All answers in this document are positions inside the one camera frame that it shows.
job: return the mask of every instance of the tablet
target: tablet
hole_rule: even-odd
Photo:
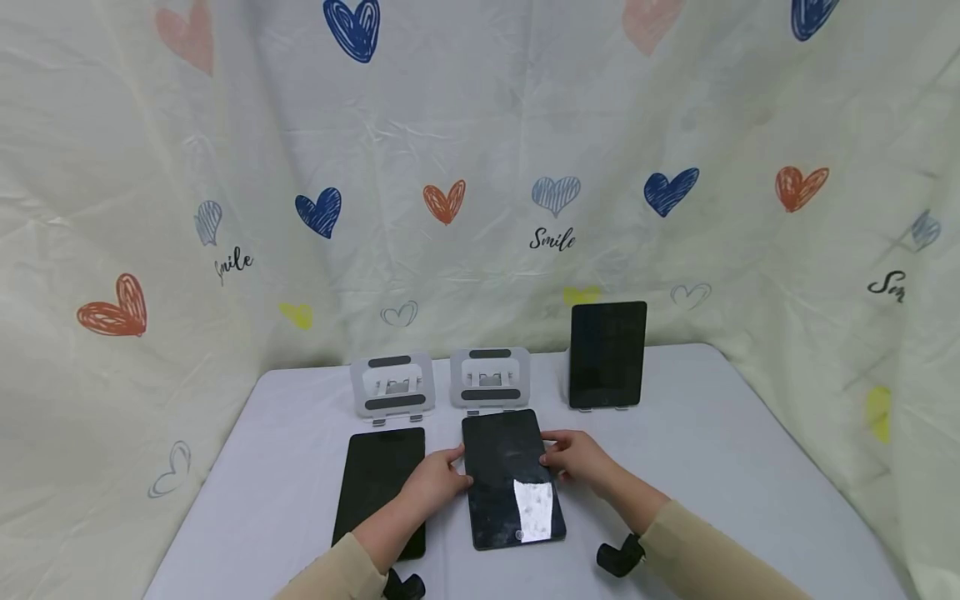
[[[360,433],[350,438],[333,544],[393,500],[425,452],[423,428]],[[426,551],[426,524],[407,542],[399,560],[418,559]]]
[[[578,304],[570,324],[570,408],[640,403],[646,302]]]
[[[532,410],[463,420],[464,467],[473,547],[490,550],[566,536],[557,487],[540,464],[543,441]]]

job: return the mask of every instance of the orange heart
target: orange heart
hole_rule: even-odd
[[[627,0],[620,17],[623,33],[649,57],[683,9],[684,0]]]
[[[797,212],[810,202],[830,176],[828,168],[817,169],[804,179],[797,167],[783,167],[777,173],[777,196],[787,212]]]
[[[460,205],[464,203],[464,194],[467,193],[467,182],[459,180],[450,188],[450,192],[444,196],[440,188],[427,185],[423,188],[423,201],[426,207],[430,209],[433,216],[444,225],[453,223],[453,217],[460,212]]]
[[[213,77],[213,30],[206,2],[194,0],[189,22],[169,9],[157,11],[154,22],[167,48]]]
[[[117,302],[91,302],[77,311],[77,321],[100,335],[135,335],[147,331],[147,302],[136,277],[124,273],[117,278]]]

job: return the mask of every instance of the blue heart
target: blue heart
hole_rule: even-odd
[[[659,216],[666,217],[690,193],[699,178],[700,169],[697,168],[683,171],[673,181],[663,173],[654,173],[643,186],[643,195]]]
[[[313,229],[326,239],[333,235],[333,226],[337,224],[340,218],[340,205],[342,199],[340,190],[335,187],[328,187],[320,193],[320,198],[314,204],[306,196],[297,196],[295,204],[297,205],[297,214],[306,223],[306,226]]]
[[[793,35],[807,41],[824,26],[840,0],[793,0]]]
[[[208,244],[217,245],[217,227],[220,226],[220,219],[223,216],[224,210],[212,200],[202,203],[197,208],[197,215],[193,218],[193,223],[204,246]]]
[[[564,177],[553,181],[548,177],[541,177],[534,183],[534,189],[530,195],[534,199],[534,204],[552,212],[556,219],[564,206],[580,195],[580,180],[575,177]]]
[[[940,222],[930,216],[929,209],[922,212],[910,227],[913,243],[917,245],[917,252],[936,242],[940,237],[940,231]]]
[[[380,5],[363,0],[352,12],[343,0],[325,0],[324,17],[344,52],[357,62],[370,62],[380,33]]]

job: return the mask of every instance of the white table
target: white table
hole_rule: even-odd
[[[710,521],[814,598],[903,600],[885,554],[723,355],[705,345],[648,348],[640,404],[569,410],[565,355],[533,356],[531,408],[544,429],[589,432],[611,456]],[[430,452],[461,441],[449,364],[434,361]],[[411,426],[388,420],[386,428]],[[147,600],[262,600],[329,547],[356,418],[348,367],[271,371],[254,388],[171,545]],[[427,523],[416,572],[427,598],[673,598],[643,566],[617,580],[597,547],[627,529],[588,492],[560,486],[566,540],[477,552],[467,501]]]

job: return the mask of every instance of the person's left hand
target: person's left hand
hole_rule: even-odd
[[[423,520],[442,508],[458,493],[473,485],[473,478],[461,475],[450,463],[464,455],[464,445],[427,455],[407,478],[400,497],[417,508]]]

